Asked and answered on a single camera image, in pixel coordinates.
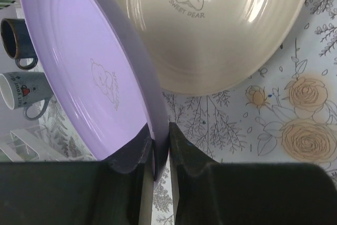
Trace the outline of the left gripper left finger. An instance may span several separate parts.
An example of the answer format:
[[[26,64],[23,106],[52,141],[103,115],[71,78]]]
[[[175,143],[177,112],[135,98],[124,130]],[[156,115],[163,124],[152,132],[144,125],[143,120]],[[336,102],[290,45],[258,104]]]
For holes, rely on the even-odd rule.
[[[1,224],[150,224],[153,141],[144,126],[102,161],[1,163]]]

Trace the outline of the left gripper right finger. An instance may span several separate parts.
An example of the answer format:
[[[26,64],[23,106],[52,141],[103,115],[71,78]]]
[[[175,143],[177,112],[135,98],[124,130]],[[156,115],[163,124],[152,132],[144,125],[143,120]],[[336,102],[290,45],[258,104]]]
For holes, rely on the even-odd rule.
[[[219,163],[170,128],[176,224],[336,224],[336,187],[309,163]]]

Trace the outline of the purple plate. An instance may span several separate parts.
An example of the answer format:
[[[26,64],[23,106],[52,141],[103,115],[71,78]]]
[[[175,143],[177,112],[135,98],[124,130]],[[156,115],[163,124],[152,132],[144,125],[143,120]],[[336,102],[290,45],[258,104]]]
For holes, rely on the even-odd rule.
[[[166,165],[169,121],[155,67],[116,0],[20,0],[46,78],[98,160],[148,126],[154,175]]]

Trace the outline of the cream plate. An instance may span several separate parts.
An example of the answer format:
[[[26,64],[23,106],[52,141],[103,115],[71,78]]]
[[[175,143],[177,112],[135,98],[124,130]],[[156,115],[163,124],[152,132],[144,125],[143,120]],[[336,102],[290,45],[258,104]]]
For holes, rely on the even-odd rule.
[[[208,95],[257,71],[280,47],[305,0],[117,0],[163,89]]]

